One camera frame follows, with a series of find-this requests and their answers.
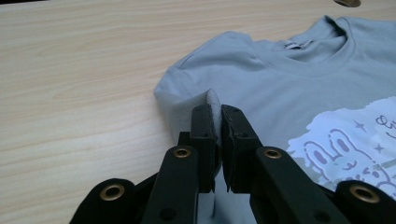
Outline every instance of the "wooden table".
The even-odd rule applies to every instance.
[[[0,6],[0,223],[67,223],[111,177],[173,145],[152,91],[225,31],[287,39],[323,15],[396,20],[396,1],[53,0]]]

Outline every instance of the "wood grain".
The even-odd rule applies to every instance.
[[[67,223],[98,183],[138,183],[173,145],[152,91],[215,35],[286,39],[393,0],[54,0],[0,6],[0,223]]]

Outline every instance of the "black plastic part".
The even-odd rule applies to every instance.
[[[213,127],[210,105],[196,106],[191,113],[190,144],[199,152],[200,192],[215,190],[215,176],[220,168],[220,154],[216,147],[217,137]]]
[[[221,113],[223,172],[227,188],[234,193],[250,193],[255,175],[251,158],[262,143],[240,109],[223,105]]]
[[[110,186],[123,186],[123,193],[117,200],[105,201],[101,198],[101,193]],[[132,205],[133,197],[134,184],[132,182],[115,178],[106,180],[91,190],[78,207],[70,223],[133,223],[136,214]]]
[[[258,148],[255,167],[262,191],[274,205],[279,223],[349,223],[284,150]],[[265,214],[265,211],[253,210],[253,213]]]
[[[396,223],[396,202],[367,183],[357,180],[339,183],[334,201],[353,223]]]
[[[198,188],[197,150],[172,147],[165,154],[141,223],[196,223]]]

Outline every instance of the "t-shirt print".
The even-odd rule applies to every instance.
[[[287,151],[318,173],[318,184],[335,190],[357,179],[396,199],[396,97],[320,113],[306,129]]]

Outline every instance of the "t-shirt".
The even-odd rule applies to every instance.
[[[171,66],[154,92],[171,134],[191,110],[240,108],[265,146],[331,190],[358,179],[396,199],[396,22],[323,17],[289,40],[226,32]],[[200,195],[198,221],[254,223],[247,195]]]

